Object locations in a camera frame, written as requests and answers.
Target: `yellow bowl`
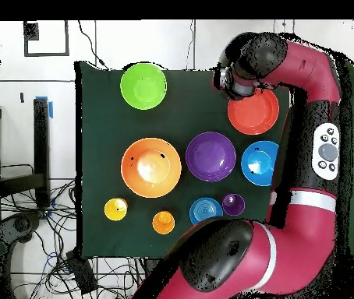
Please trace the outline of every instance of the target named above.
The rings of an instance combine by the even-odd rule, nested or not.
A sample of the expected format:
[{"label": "yellow bowl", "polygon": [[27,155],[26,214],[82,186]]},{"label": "yellow bowl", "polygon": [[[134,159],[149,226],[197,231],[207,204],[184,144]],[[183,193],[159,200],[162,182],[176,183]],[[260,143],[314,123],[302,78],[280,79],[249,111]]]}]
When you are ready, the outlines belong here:
[{"label": "yellow bowl", "polygon": [[175,226],[175,220],[172,214],[168,211],[156,213],[152,220],[152,227],[157,233],[166,235],[170,233]]},{"label": "yellow bowl", "polygon": [[179,182],[181,161],[174,147],[156,138],[135,141],[122,158],[122,178],[138,196],[155,198]]},{"label": "yellow bowl", "polygon": [[105,216],[114,221],[119,221],[127,214],[127,202],[124,199],[110,199],[104,208]]}]

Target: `robot control buttons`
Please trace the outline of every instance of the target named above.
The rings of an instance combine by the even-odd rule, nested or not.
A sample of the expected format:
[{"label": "robot control buttons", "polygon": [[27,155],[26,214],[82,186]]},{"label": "robot control buttons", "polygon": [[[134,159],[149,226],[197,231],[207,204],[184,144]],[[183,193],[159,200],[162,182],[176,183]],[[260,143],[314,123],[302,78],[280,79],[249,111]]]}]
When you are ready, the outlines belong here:
[{"label": "robot control buttons", "polygon": [[318,149],[318,153],[328,162],[333,162],[338,157],[338,149],[336,146],[331,145],[330,143],[325,143]]},{"label": "robot control buttons", "polygon": [[332,123],[324,123],[314,130],[313,171],[325,180],[334,180],[338,175],[339,130]]},{"label": "robot control buttons", "polygon": [[327,167],[327,163],[325,163],[323,160],[318,162],[318,166],[321,167],[322,169],[324,169],[325,167]]}]

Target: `green bowl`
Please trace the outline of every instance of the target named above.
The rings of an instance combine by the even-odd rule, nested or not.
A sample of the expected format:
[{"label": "green bowl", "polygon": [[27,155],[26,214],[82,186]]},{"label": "green bowl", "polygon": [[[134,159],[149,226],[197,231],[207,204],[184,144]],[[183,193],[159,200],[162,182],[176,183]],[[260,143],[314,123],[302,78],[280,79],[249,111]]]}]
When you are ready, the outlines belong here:
[{"label": "green bowl", "polygon": [[137,63],[124,72],[120,90],[132,107],[148,110],[162,102],[166,95],[165,74],[151,63]]}]

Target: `gray button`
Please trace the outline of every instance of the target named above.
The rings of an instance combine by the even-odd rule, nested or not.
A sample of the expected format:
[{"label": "gray button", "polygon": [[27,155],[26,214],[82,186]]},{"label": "gray button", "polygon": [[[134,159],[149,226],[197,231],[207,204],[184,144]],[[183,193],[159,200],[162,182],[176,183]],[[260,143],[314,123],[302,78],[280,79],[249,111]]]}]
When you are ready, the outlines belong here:
[{"label": "gray button", "polygon": [[328,162],[333,162],[338,157],[338,149],[330,143],[325,143],[318,149],[320,156]]},{"label": "gray button", "polygon": [[324,169],[325,167],[327,167],[327,163],[325,163],[323,160],[320,160],[318,162],[318,166],[322,169]]}]

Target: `bowl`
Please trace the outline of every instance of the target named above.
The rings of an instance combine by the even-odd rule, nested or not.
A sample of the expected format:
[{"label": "bowl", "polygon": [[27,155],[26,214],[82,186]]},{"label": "bowl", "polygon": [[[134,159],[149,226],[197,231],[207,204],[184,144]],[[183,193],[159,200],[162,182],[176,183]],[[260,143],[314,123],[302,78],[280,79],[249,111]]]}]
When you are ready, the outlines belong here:
[{"label": "bowl", "polygon": [[245,201],[241,195],[227,194],[223,198],[221,206],[223,207],[223,211],[229,216],[239,216],[245,209]]},{"label": "bowl", "polygon": [[228,102],[228,119],[232,126],[247,135],[262,134],[278,118],[278,99],[271,90],[256,89],[251,97]]},{"label": "bowl", "polygon": [[210,197],[197,199],[189,209],[189,218],[193,225],[214,216],[223,216],[223,209],[218,201]]},{"label": "bowl", "polygon": [[122,157],[122,178],[138,196],[161,197],[179,182],[181,161],[175,148],[162,139],[135,141]]},{"label": "bowl", "polygon": [[197,135],[186,149],[186,164],[203,181],[220,181],[235,166],[236,154],[231,141],[216,132]]},{"label": "bowl", "polygon": [[168,211],[156,213],[152,220],[152,227],[159,234],[166,235],[170,233],[175,226],[173,215]]},{"label": "bowl", "polygon": [[105,204],[104,213],[108,219],[119,221],[127,214],[127,202],[124,199],[110,199]]},{"label": "bowl", "polygon": [[272,141],[252,143],[242,155],[241,168],[243,175],[255,185],[270,186],[277,152],[278,144]]},{"label": "bowl", "polygon": [[167,90],[165,74],[151,63],[137,63],[124,72],[120,81],[124,100],[139,110],[149,110],[162,102]]}]

